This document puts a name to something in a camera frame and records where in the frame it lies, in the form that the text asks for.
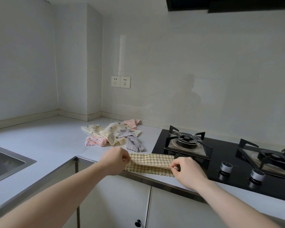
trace ceiling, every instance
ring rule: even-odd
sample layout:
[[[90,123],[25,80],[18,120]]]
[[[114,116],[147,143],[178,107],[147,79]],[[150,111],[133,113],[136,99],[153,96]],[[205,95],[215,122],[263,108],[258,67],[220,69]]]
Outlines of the ceiling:
[[[104,16],[166,15],[166,0],[47,0],[51,4],[89,3]]]

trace pink cloth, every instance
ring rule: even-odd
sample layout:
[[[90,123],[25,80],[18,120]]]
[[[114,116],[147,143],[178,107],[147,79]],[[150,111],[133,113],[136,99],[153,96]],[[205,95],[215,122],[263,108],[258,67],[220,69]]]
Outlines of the pink cloth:
[[[137,130],[137,124],[138,124],[139,122],[140,122],[140,120],[131,119],[131,120],[123,121],[122,124],[127,124],[127,125],[130,126],[132,129]]]
[[[103,137],[95,137],[95,136],[88,136],[86,138],[85,146],[94,146],[94,145],[100,145],[104,146],[107,143],[107,139]]]

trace outlet cover plate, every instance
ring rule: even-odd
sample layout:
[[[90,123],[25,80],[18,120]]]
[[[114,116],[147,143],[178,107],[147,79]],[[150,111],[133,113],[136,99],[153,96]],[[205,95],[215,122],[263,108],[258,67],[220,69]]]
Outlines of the outlet cover plate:
[[[111,86],[120,87],[120,76],[111,76]]]
[[[120,87],[129,88],[131,83],[130,77],[120,77]]]

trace kitchen counter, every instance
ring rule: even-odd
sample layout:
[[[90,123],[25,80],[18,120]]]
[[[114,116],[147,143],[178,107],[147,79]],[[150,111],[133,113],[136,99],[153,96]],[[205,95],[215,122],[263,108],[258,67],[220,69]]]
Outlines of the kitchen counter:
[[[80,127],[90,124],[100,124],[105,127],[112,122],[119,121],[98,118],[84,122],[55,116],[0,129],[0,147],[37,161],[0,181],[0,206],[75,156],[99,161],[110,146],[84,146],[87,134]],[[139,130],[142,131],[139,140],[146,148],[145,153],[151,153],[161,129],[139,125]],[[186,192],[191,191],[183,187],[174,177],[144,173],[135,175],[155,180],[166,186],[183,189]],[[217,184],[258,211],[285,220],[285,201],[226,184]]]

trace white wall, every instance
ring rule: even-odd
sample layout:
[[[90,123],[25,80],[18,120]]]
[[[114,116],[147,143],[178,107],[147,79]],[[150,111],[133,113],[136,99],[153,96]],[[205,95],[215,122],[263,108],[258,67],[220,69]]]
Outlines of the white wall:
[[[87,5],[87,114],[101,112],[103,17]]]
[[[102,111],[285,145],[285,11],[105,18],[103,40]]]
[[[0,120],[57,106],[53,7],[0,0]]]
[[[87,4],[55,6],[59,109],[87,115]]]

